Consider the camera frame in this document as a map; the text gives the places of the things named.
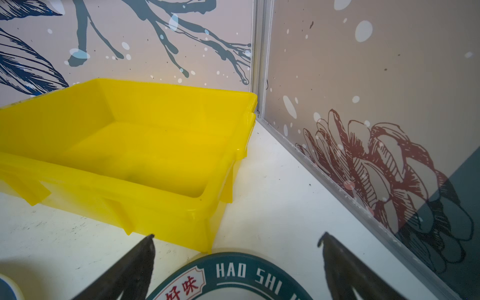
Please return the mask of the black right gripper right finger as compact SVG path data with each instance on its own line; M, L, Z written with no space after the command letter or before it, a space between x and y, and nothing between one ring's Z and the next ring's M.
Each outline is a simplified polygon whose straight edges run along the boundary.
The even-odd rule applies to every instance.
M328 232L320 237L317 246L322 248L326 282L332 299L405 299Z

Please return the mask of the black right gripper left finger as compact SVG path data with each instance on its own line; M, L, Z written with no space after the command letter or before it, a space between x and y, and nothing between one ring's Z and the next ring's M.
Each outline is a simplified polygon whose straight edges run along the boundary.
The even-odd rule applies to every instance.
M74 298L76 300L145 300L155 262L154 235L146 236Z

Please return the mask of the green rim HAO SHI plate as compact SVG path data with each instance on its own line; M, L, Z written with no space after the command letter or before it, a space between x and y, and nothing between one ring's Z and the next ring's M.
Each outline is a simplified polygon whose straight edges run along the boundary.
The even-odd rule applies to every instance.
M163 281L149 300L310 300L287 272L242 252L210 254Z

